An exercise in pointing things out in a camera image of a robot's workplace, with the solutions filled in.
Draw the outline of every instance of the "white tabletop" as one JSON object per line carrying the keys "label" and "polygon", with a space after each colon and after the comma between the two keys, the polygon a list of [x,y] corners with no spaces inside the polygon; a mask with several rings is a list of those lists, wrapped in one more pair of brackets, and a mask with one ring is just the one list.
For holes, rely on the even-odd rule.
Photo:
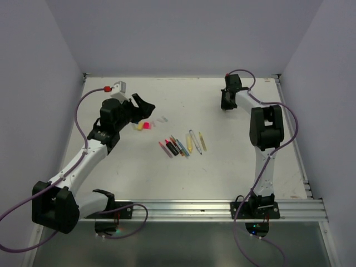
{"label": "white tabletop", "polygon": [[[138,93],[156,106],[147,121],[155,121],[151,130],[137,131],[127,125],[112,152],[100,162],[81,186],[78,194],[103,189],[117,199],[220,200],[246,195],[255,176],[255,149],[249,140],[250,116],[242,109],[220,109],[223,78],[88,78],[89,90],[127,83],[126,94]],[[243,85],[252,79],[243,78]],[[254,95],[263,101],[280,101],[273,79],[257,79]],[[80,106],[78,120],[84,133],[92,130],[99,117],[101,102],[108,97],[94,93]],[[158,122],[165,116],[168,122]],[[284,120],[284,142],[290,134]],[[170,135],[186,145],[185,134],[193,129],[203,134],[207,152],[200,155],[194,148],[186,159],[170,159],[158,141]],[[82,147],[73,128],[65,163]],[[274,169],[277,199],[306,199],[303,179],[292,145],[278,152]]]}

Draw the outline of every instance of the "metal bracket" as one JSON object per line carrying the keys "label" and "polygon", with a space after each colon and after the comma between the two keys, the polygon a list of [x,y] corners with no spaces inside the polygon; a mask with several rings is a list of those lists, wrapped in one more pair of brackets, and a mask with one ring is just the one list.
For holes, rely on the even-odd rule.
{"label": "metal bracket", "polygon": [[[231,218],[235,218],[235,213],[238,210],[241,202],[231,202],[230,203],[230,212]],[[269,216],[269,219],[279,219],[279,208],[278,203],[274,202],[273,207],[262,207],[255,210],[251,210],[251,207],[248,202],[244,202],[241,210],[238,214],[238,219],[264,219],[266,216]]]}
{"label": "metal bracket", "polygon": [[84,72],[83,73],[83,84],[85,84],[85,82],[87,81],[87,76],[88,76],[88,73]]}
{"label": "metal bracket", "polygon": [[[115,208],[118,209],[120,207],[124,207],[127,205],[131,205],[133,202],[129,201],[120,201],[116,202],[115,201]],[[87,219],[115,219],[115,213],[120,213],[120,220],[126,219],[126,220],[131,220],[132,218],[132,212],[133,212],[134,207],[128,207],[127,209],[118,211],[118,212],[113,212],[109,214],[92,214],[86,217]]]}

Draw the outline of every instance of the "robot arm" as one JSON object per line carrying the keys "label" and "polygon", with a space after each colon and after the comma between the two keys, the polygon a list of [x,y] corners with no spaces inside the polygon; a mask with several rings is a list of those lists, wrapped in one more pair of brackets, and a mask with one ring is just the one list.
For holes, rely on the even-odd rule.
{"label": "robot arm", "polygon": [[[232,110],[240,106],[251,116],[249,135],[256,151],[255,184],[270,153],[279,147],[284,139],[282,110],[278,105],[265,106],[252,99],[248,87],[242,86],[237,74],[226,75],[225,83],[226,88],[221,90],[221,108]],[[263,219],[270,208],[273,209],[275,206],[273,189],[275,156],[276,153],[271,156],[249,199],[247,213],[253,218]]]}
{"label": "robot arm", "polygon": [[[32,201],[32,221],[62,233],[69,233],[79,219],[95,212],[116,208],[114,195],[94,190],[89,195],[77,198],[76,194],[86,177],[115,147],[120,140],[120,131],[130,122],[139,122],[150,117],[155,106],[143,101],[138,94],[132,97],[138,107],[125,96],[126,84],[118,82],[113,87],[105,87],[111,98],[102,103],[100,118],[87,136],[88,145],[78,152],[72,161],[49,182],[35,184],[32,194],[36,194],[51,183],[63,178],[55,187]],[[63,176],[78,160],[84,158],[66,177]]]}

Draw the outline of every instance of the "gray wall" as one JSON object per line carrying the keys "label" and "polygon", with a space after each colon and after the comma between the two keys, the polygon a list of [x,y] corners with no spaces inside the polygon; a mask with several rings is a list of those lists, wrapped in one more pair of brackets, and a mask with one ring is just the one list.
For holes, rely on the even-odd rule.
{"label": "gray wall", "polygon": [[[82,75],[42,0],[0,4],[0,213],[29,197],[59,168]],[[1,222],[0,242],[28,245],[31,204]],[[0,251],[0,266],[24,254]]]}
{"label": "gray wall", "polygon": [[322,0],[47,0],[96,75],[281,73]]}
{"label": "gray wall", "polygon": [[324,0],[282,75],[311,189],[325,201],[344,266],[356,262],[355,14],[354,0]]}

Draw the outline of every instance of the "cable connector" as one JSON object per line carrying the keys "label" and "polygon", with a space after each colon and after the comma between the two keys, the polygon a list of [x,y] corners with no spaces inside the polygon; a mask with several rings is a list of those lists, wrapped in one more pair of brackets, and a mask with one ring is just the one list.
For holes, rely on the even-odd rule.
{"label": "cable connector", "polygon": [[110,93],[112,91],[112,87],[110,86],[104,86],[104,92]]}

